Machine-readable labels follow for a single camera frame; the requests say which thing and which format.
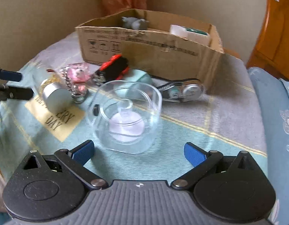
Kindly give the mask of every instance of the blue cushion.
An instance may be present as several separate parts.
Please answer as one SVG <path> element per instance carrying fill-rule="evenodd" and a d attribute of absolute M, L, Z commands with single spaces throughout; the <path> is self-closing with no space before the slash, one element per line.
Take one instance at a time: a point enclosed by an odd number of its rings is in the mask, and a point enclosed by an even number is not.
<path fill-rule="evenodd" d="M 289 224 L 289 96 L 283 83 L 260 68 L 248 70 L 259 100 L 268 155 L 268 179 L 277 201 L 270 220 Z"/>

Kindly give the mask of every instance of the blue gripper pad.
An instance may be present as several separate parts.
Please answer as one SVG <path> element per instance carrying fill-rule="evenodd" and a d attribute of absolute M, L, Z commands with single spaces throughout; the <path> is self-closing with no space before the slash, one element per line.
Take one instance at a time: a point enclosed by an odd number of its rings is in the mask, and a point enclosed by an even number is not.
<path fill-rule="evenodd" d="M 0 79 L 2 80 L 20 82 L 22 80 L 22 77 L 23 75 L 18 72 L 12 72 L 12 71 L 6 71 L 6 70 L 0 71 Z"/>
<path fill-rule="evenodd" d="M 184 156 L 194 166 L 198 166 L 207 159 L 208 152 L 202 150 L 191 142 L 184 145 Z"/>
<path fill-rule="evenodd" d="M 91 140 L 87 140 L 70 150 L 70 153 L 73 160 L 84 166 L 94 156 L 94 143 Z"/>

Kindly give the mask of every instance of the light blue fabric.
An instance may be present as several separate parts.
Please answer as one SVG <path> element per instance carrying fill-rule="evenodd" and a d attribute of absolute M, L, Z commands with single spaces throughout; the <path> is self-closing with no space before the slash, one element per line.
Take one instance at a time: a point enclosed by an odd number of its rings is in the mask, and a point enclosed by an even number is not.
<path fill-rule="evenodd" d="M 34 65 L 42 63 L 60 68 L 83 61 L 77 33 L 41 51 L 22 69 L 23 81 L 12 83 L 32 86 Z M 89 64 L 94 72 L 98 66 Z M 86 110 L 91 97 L 78 107 Z M 6 180 L 29 150 L 52 154 L 60 148 L 72 149 L 87 139 L 95 143 L 95 156 L 85 167 L 106 179 L 161 180 L 169 183 L 192 169 L 183 154 L 186 142 L 202 149 L 216 149 L 224 155 L 249 151 L 267 174 L 267 154 L 258 99 L 243 62 L 222 55 L 208 94 L 195 102 L 163 102 L 157 137 L 142 154 L 132 155 L 104 149 L 93 137 L 84 118 L 62 142 L 55 138 L 25 108 L 26 102 L 0 103 L 0 169 Z"/>
<path fill-rule="evenodd" d="M 249 76 L 258 96 L 268 155 L 268 178 L 277 201 L 270 216 L 273 224 L 289 224 L 289 96 L 284 84 L 260 68 Z"/>

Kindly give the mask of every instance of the beige wall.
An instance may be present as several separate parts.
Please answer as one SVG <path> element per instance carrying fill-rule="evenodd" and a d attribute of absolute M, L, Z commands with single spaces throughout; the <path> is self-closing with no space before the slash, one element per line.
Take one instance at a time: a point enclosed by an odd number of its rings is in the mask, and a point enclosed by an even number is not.
<path fill-rule="evenodd" d="M 0 0 L 0 67 L 20 69 L 76 25 L 100 16 L 100 0 Z"/>
<path fill-rule="evenodd" d="M 147 0 L 148 9 L 180 14 L 217 27 L 224 47 L 246 63 L 255 45 L 266 0 Z"/>

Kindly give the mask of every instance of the gray stuffed toy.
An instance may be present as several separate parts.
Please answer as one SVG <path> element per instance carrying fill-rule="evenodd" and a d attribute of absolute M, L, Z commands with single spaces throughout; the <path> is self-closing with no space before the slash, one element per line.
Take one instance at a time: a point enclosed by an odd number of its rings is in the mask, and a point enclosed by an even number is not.
<path fill-rule="evenodd" d="M 122 17 L 123 28 L 132 30 L 147 30 L 147 23 L 145 19 L 138 19 L 133 17 Z"/>

